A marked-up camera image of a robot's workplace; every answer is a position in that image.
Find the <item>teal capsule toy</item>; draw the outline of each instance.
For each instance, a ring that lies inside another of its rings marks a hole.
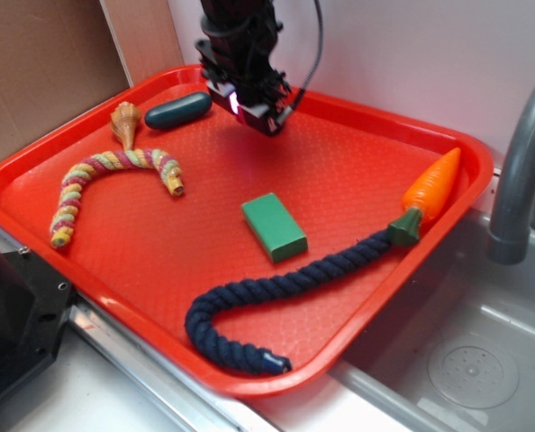
[[[198,119],[211,108],[212,97],[206,92],[195,92],[154,106],[146,112],[144,120],[149,128],[167,130]]]

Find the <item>orange carrot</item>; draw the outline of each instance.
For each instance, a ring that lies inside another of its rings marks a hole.
[[[419,227],[440,216],[458,174],[461,150],[454,148],[440,157],[413,182],[402,198],[405,214],[388,226],[390,241],[410,246],[420,240]]]

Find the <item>sink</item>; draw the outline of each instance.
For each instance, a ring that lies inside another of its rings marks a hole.
[[[471,210],[331,372],[410,430],[535,431],[535,232],[498,265],[488,221]]]

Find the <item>faucet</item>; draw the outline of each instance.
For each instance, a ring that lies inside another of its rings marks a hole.
[[[518,264],[535,229],[535,88],[523,109],[503,163],[488,227],[487,256]]]

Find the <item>navy blue rope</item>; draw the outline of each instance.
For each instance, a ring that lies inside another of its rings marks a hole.
[[[292,369],[288,358],[274,355],[266,348],[252,344],[242,345],[228,340],[213,328],[212,317],[220,311],[249,304],[260,304],[275,299],[286,299],[306,293],[322,284],[349,275],[378,259],[389,250],[387,230],[359,241],[355,246],[295,272],[269,279],[244,279],[241,282],[217,286],[200,295],[186,314],[186,332],[195,347],[219,366],[249,374],[283,374]]]

